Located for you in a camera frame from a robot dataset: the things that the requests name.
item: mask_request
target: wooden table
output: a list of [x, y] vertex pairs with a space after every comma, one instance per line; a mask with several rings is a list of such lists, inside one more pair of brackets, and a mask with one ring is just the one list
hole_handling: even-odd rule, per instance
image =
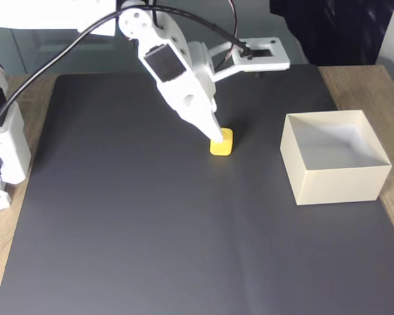
[[[383, 66], [325, 67], [320, 71], [337, 107], [340, 110], [362, 109], [381, 139], [393, 170], [380, 196], [394, 225], [394, 82]], [[25, 79], [26, 77], [11, 77], [9, 92]], [[32, 156], [36, 153], [55, 79], [55, 75], [43, 76], [18, 99]], [[23, 183], [8, 188], [12, 195], [12, 206], [0, 211], [0, 284], [29, 174]]]

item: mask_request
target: beige box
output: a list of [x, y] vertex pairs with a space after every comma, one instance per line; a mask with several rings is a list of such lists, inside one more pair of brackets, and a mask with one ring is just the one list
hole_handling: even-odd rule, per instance
[[286, 115], [280, 151], [298, 205], [376, 200], [391, 170], [361, 110]]

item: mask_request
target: dark curtain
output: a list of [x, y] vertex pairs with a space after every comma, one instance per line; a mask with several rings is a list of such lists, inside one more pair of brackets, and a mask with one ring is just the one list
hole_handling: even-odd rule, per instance
[[375, 64], [394, 0], [270, 0], [317, 66]]

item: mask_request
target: white robotic arm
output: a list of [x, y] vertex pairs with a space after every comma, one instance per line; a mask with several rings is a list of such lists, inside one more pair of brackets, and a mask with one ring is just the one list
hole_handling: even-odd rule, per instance
[[[123, 8], [144, 5], [129, 0]], [[166, 102], [179, 116], [199, 128], [208, 138], [222, 142], [221, 128], [214, 115], [215, 82], [237, 72], [285, 70], [289, 59], [277, 38], [243, 39], [254, 51], [243, 56], [234, 47], [234, 64], [215, 73], [212, 57], [230, 49], [230, 43], [208, 51], [204, 43], [187, 43], [177, 23], [165, 12], [157, 12], [158, 26], [153, 23], [153, 12], [137, 7], [125, 10], [119, 19], [120, 30], [129, 38], [139, 40], [139, 59], [156, 80]]]
[[[0, 106], [7, 92], [5, 73], [0, 67]], [[4, 191], [5, 182], [18, 184], [26, 178], [31, 158], [24, 136], [24, 121], [19, 105], [14, 102], [0, 123], [0, 210], [10, 205]]]

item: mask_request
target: robotic arm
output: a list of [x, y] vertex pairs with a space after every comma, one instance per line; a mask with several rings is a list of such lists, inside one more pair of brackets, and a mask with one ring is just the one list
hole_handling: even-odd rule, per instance
[[[122, 7], [135, 5], [144, 5], [144, 2], [129, 0]], [[139, 40], [139, 59], [156, 80], [171, 108], [215, 142], [223, 140], [214, 114], [217, 109], [215, 82], [241, 71], [262, 72], [290, 67], [279, 39], [244, 39], [254, 51], [253, 56], [244, 56], [242, 49], [233, 47], [234, 64], [215, 73], [212, 57], [230, 49], [230, 43], [210, 51], [204, 43], [187, 43], [177, 23], [167, 13], [156, 13], [158, 26], [153, 23], [152, 14], [140, 8], [126, 10], [118, 22], [120, 30], [127, 37]]]
[[[88, 4], [88, 2], [90, 1], [64, 0], [61, 5], [65, 5], [66, 8], [72, 5], [78, 7]], [[97, 1], [97, 5], [104, 3], [107, 4], [103, 0]], [[114, 0], [108, 0], [108, 3], [115, 4]], [[290, 61], [278, 38], [253, 38], [236, 40], [236, 45], [231, 50], [233, 65], [215, 72], [212, 58], [230, 50], [231, 43], [224, 43], [211, 50], [208, 50], [204, 43], [187, 43], [182, 31], [170, 15], [166, 12], [156, 11], [158, 19], [156, 26], [153, 22], [154, 8], [143, 5], [144, 2], [139, 0], [128, 0], [123, 4], [122, 8], [125, 10], [120, 14], [118, 23], [120, 30], [127, 37], [138, 39], [139, 59], [155, 79], [159, 91], [171, 108], [178, 113], [181, 119], [199, 128], [214, 142], [223, 141], [223, 134], [215, 117], [217, 109], [214, 99], [215, 82], [241, 71], [264, 72], [285, 70], [290, 67]], [[5, 13], [7, 13], [6, 8], [0, 7], [0, 16]], [[106, 13], [99, 9], [96, 10], [96, 14], [102, 16]], [[108, 21], [118, 14], [118, 12], [110, 13], [96, 22], [96, 25], [100, 26], [99, 28], [94, 29], [89, 26], [88, 29], [92, 32], [99, 31], [111, 35], [114, 33], [111, 30], [111, 25], [114, 24], [108, 23]], [[73, 28], [73, 25], [79, 27], [79, 19], [76, 16], [70, 17], [61, 19], [61, 16], [57, 16], [55, 21], [46, 19], [39, 21], [39, 24], [42, 26], [42, 23], [52, 24], [53, 26], [50, 28]], [[0, 26], [6, 26], [10, 20], [12, 19], [0, 19]], [[31, 25], [16, 24], [8, 27], [32, 28]], [[5, 183], [18, 184], [26, 178], [31, 156], [23, 133], [22, 115], [14, 99], [36, 76], [64, 56], [87, 34], [86, 31], [82, 32], [74, 43], [32, 75], [23, 87], [19, 88], [18, 92], [5, 102], [5, 105], [0, 104], [0, 209], [10, 205], [10, 197], [4, 191]], [[3, 100], [5, 100], [7, 82], [1, 67], [0, 90]]]

